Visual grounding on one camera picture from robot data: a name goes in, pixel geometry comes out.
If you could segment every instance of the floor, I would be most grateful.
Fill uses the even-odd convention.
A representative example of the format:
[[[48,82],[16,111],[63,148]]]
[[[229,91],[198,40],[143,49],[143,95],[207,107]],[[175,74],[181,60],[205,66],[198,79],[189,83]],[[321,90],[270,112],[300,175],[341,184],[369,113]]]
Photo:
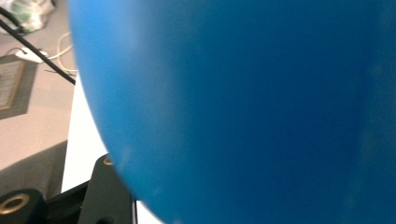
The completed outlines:
[[[25,37],[49,56],[56,54],[58,38],[69,32],[67,1],[55,2],[45,28]],[[67,37],[64,48],[69,44]],[[0,34],[0,55],[16,47],[23,45],[10,35]],[[66,68],[76,67],[72,50],[63,55],[62,61]],[[27,114],[0,119],[0,170],[67,139],[74,86],[46,70],[52,69],[44,63],[37,67]]]

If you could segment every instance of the carpet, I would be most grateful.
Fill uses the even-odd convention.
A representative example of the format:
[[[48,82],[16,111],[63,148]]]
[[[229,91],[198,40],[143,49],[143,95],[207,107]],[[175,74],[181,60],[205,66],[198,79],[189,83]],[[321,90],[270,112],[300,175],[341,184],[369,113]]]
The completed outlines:
[[[8,119],[18,115],[26,114],[29,108],[30,95],[35,81],[37,63],[19,59],[15,55],[0,57],[0,64],[23,61],[24,67],[21,73],[19,85],[9,108],[0,110],[0,119]]]

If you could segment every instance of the black cable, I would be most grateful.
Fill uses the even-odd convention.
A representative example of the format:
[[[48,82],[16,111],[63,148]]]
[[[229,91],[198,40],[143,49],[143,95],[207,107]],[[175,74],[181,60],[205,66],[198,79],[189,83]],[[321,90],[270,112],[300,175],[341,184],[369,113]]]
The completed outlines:
[[[51,73],[57,73],[57,72],[55,72],[55,71],[51,71],[51,70],[47,70],[47,69],[44,69],[44,71],[46,71],[46,72],[51,72]],[[66,72],[66,74],[69,75],[70,77],[76,77],[76,75],[73,75],[73,74],[71,74],[71,73],[69,73],[69,72]]]
[[[17,27],[17,33],[24,34],[23,26],[21,26],[20,22],[11,13],[0,7],[0,14],[9,19],[12,23],[14,23],[14,25]]]
[[[56,66],[52,61],[50,61],[46,56],[44,56],[40,50],[36,49],[35,46],[30,44],[27,40],[23,37],[18,35],[17,32],[12,30],[7,24],[5,24],[2,20],[0,20],[0,27],[7,31],[10,35],[14,36],[18,41],[20,41],[26,48],[31,50],[35,55],[37,55],[44,63],[46,63],[50,68],[52,68],[55,72],[57,72],[61,77],[72,83],[73,85],[76,84],[76,81],[67,75],[63,70],[61,70],[58,66]]]

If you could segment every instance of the blue balloon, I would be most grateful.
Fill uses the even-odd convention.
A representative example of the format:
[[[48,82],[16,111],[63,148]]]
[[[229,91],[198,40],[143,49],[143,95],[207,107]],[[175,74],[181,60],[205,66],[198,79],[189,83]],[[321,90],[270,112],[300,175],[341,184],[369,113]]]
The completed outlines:
[[[69,1],[92,115],[166,223],[395,223],[391,1]]]

